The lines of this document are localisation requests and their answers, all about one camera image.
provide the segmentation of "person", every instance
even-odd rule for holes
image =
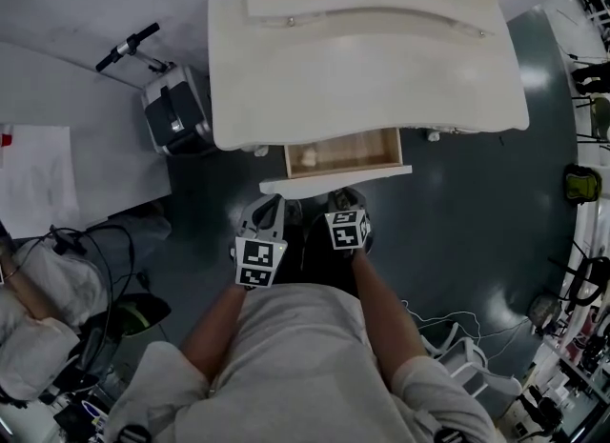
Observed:
[[[115,272],[130,267],[127,235],[119,229],[132,238],[136,268],[171,231],[160,215],[117,216],[98,228],[81,238],[83,254],[58,254],[51,237],[31,240],[13,253],[6,232],[0,234],[5,279],[0,286],[0,402],[23,406],[38,398],[66,366],[80,342],[79,328],[105,315],[106,264]]]
[[[592,77],[598,77],[599,80],[583,84],[586,79]],[[572,72],[572,78],[575,81],[576,90],[580,94],[610,92],[610,62],[576,69]]]
[[[148,346],[106,441],[494,441],[365,251],[334,251],[323,217],[304,241],[299,216],[269,289],[229,284],[180,349]]]

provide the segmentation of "white sheet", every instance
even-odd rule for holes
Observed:
[[[39,236],[54,224],[80,228],[67,127],[15,126],[2,150],[0,218],[13,238]]]

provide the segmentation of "chair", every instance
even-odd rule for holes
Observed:
[[[589,140],[579,140],[578,143],[610,143],[608,140],[608,130],[610,129],[610,101],[600,94],[573,97],[572,100],[588,101],[585,104],[577,105],[577,109],[591,108],[591,134],[577,133],[578,137],[589,138]]]
[[[456,331],[457,328],[455,330],[452,328],[452,334],[447,338],[449,343],[451,343]],[[487,357],[483,350],[475,345],[472,338],[460,338],[437,360],[445,366],[451,377],[461,386],[466,385],[476,375],[482,375],[483,383],[472,393],[473,397],[477,397],[488,387],[515,397],[521,395],[522,387],[515,377],[505,377],[487,370]]]

